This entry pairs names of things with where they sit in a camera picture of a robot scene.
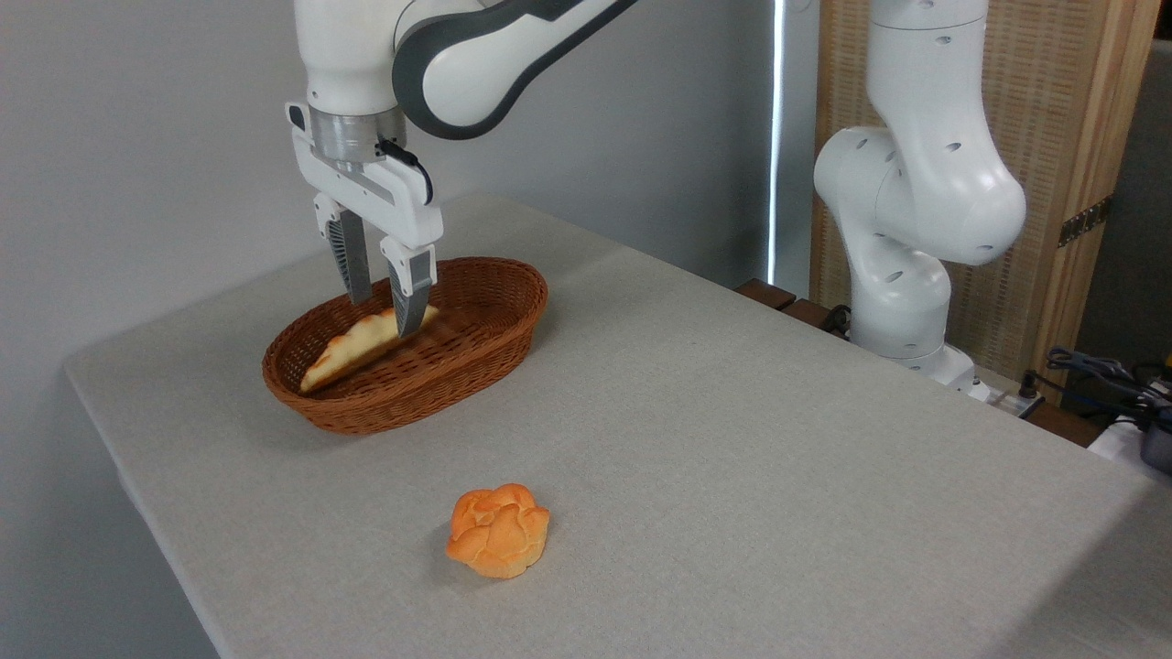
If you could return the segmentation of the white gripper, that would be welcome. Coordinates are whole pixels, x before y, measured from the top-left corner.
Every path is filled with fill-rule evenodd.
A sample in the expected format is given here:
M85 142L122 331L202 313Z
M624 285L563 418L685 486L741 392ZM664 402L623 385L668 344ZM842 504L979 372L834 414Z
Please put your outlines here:
M437 280L435 246L443 236L440 206L428 204L418 168L393 158L340 167L316 151L309 107L286 104L298 168L319 193L314 209L319 233L328 242L346 293L354 305L373 294L364 220L386 236L380 249L389 265L398 338L421 330Z

